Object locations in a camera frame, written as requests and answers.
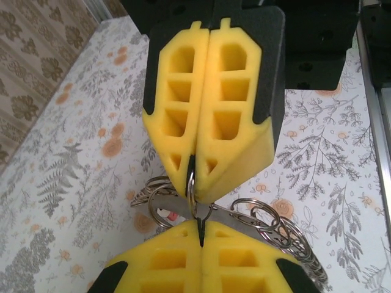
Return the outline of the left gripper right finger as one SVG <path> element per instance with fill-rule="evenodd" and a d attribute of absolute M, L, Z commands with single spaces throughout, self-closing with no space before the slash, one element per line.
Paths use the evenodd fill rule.
<path fill-rule="evenodd" d="M 319 292 L 299 262 L 221 223 L 207 221 L 202 292 Z"/>

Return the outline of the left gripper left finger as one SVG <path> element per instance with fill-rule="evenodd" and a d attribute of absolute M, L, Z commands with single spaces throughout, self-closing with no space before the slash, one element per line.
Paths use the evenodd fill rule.
<path fill-rule="evenodd" d="M 107 262 L 89 292 L 201 292 L 196 220 L 185 221 Z"/>

